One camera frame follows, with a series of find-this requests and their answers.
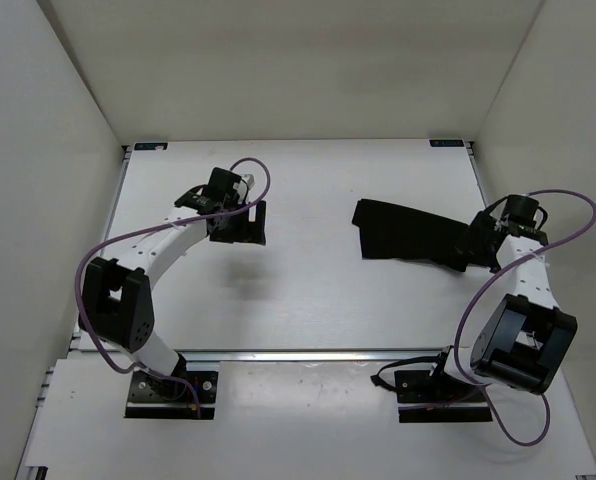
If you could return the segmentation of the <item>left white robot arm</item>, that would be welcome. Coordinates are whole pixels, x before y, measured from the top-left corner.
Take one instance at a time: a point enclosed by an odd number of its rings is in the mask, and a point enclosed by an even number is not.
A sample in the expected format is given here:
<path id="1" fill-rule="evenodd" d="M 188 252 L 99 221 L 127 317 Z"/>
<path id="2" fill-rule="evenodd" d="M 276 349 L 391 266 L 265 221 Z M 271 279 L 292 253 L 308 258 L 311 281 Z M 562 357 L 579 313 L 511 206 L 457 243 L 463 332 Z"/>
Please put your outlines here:
<path id="1" fill-rule="evenodd" d="M 93 253 L 80 269 L 79 323 L 99 350 L 112 346 L 132 367 L 152 375 L 166 398 L 186 389 L 181 354 L 155 331 L 152 292 L 164 274 L 192 247 L 218 243 L 265 245 L 266 202 L 249 197 L 251 174 L 216 167 L 208 182 L 174 202 L 163 223 L 127 235 L 131 247 L 106 258 Z"/>

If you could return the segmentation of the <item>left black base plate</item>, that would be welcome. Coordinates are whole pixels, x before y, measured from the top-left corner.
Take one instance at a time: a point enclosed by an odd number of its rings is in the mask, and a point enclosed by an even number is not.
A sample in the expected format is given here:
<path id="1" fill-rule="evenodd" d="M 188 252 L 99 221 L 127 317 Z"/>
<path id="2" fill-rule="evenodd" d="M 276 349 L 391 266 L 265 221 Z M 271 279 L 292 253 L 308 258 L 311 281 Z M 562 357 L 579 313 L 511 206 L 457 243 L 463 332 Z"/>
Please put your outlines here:
<path id="1" fill-rule="evenodd" d="M 179 382 L 162 381 L 136 370 L 130 380 L 124 416 L 129 419 L 213 420 L 219 371 L 187 367 L 187 381 L 196 392 Z"/>

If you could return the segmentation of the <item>blue table label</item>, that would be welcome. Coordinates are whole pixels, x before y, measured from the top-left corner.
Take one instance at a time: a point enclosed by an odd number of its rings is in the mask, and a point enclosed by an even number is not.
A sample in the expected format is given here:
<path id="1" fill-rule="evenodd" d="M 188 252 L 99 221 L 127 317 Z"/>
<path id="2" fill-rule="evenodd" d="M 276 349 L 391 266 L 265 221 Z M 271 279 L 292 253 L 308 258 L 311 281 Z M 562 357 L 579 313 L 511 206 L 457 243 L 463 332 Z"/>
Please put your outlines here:
<path id="1" fill-rule="evenodd" d="M 464 142 L 460 139 L 430 139 L 432 148 L 463 148 Z"/>
<path id="2" fill-rule="evenodd" d="M 164 151 L 167 148 L 167 142 L 137 142 L 133 146 L 134 151 Z"/>

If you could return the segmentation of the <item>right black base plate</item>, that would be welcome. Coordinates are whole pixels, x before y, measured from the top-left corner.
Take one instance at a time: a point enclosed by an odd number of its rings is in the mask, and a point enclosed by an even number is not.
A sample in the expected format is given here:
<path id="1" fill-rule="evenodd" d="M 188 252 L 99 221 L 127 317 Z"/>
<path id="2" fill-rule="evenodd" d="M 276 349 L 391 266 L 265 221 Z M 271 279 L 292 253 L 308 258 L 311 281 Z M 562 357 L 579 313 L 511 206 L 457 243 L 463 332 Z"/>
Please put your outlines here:
<path id="1" fill-rule="evenodd" d="M 446 374 L 445 360 L 442 353 L 397 360 L 370 377 L 375 387 L 396 395 L 400 424 L 493 421 L 480 390 Z"/>

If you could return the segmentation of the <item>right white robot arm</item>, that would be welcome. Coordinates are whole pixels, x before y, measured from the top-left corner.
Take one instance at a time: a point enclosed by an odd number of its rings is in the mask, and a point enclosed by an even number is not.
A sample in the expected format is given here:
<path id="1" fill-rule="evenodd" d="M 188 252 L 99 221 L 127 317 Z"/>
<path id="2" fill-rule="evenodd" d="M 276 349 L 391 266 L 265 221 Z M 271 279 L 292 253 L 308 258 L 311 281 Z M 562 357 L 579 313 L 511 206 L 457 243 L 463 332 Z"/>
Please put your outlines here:
<path id="1" fill-rule="evenodd" d="M 509 291 L 470 348 L 446 348 L 426 376 L 427 391 L 449 400 L 463 385 L 497 383 L 535 395 L 550 386 L 577 332 L 550 289 L 548 245 L 531 197 L 508 195 L 478 212 L 456 250 L 493 274 L 510 275 Z"/>

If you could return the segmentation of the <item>left blue table label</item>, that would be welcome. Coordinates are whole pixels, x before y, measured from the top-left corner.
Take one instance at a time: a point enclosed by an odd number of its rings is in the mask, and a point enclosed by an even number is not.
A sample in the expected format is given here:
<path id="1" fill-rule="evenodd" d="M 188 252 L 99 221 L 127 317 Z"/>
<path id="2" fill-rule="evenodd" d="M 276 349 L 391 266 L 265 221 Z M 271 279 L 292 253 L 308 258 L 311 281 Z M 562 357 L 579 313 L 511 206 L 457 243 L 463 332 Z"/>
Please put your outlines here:
<path id="1" fill-rule="evenodd" d="M 137 142 L 133 146 L 134 151 L 164 151 L 167 148 L 167 142 Z"/>

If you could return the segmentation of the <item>aluminium table rail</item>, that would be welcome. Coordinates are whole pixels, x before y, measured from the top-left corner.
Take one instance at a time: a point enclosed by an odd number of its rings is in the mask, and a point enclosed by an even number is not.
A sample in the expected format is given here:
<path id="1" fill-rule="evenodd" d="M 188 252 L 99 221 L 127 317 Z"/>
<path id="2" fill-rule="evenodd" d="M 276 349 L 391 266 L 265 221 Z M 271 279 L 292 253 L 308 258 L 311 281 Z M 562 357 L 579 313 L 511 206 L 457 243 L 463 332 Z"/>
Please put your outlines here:
<path id="1" fill-rule="evenodd" d="M 440 349 L 318 349 L 318 350 L 183 350 L 192 363 L 218 362 L 389 362 L 421 356 L 435 356 Z"/>

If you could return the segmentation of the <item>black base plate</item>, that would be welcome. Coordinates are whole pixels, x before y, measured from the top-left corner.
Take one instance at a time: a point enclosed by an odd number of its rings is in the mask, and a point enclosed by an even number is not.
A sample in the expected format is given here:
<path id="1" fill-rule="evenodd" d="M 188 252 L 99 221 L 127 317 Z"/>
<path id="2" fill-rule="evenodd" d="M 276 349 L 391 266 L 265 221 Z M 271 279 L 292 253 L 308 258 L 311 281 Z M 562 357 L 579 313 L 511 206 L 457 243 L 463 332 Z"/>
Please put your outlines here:
<path id="1" fill-rule="evenodd" d="M 219 371 L 187 367 L 187 381 L 196 392 L 179 382 L 162 381 L 136 370 L 130 380 L 124 416 L 129 419 L 213 420 Z"/>
<path id="2" fill-rule="evenodd" d="M 442 353 L 397 360 L 370 377 L 375 387 L 396 395 L 400 424 L 493 421 L 480 390 L 446 374 L 445 360 Z"/>

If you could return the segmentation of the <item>black skirt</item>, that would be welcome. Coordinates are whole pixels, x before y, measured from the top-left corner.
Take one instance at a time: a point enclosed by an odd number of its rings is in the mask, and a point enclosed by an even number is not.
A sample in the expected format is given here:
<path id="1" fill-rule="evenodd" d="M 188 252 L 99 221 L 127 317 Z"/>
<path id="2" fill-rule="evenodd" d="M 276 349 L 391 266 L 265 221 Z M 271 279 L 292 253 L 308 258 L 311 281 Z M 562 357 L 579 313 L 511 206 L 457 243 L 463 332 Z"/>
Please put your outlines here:
<path id="1" fill-rule="evenodd" d="M 430 261 L 454 271 L 482 263 L 456 249 L 468 225 L 392 203 L 361 199 L 352 224 L 359 229 L 361 255 L 367 260 Z"/>

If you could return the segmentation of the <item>right blue table label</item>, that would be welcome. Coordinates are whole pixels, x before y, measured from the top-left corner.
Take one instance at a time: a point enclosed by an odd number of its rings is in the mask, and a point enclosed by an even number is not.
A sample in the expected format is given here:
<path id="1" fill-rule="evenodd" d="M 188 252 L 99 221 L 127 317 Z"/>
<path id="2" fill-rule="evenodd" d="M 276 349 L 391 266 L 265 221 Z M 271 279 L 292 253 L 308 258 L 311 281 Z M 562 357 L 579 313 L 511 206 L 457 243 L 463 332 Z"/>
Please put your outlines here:
<path id="1" fill-rule="evenodd" d="M 460 139 L 430 139 L 432 148 L 463 148 L 464 142 Z"/>

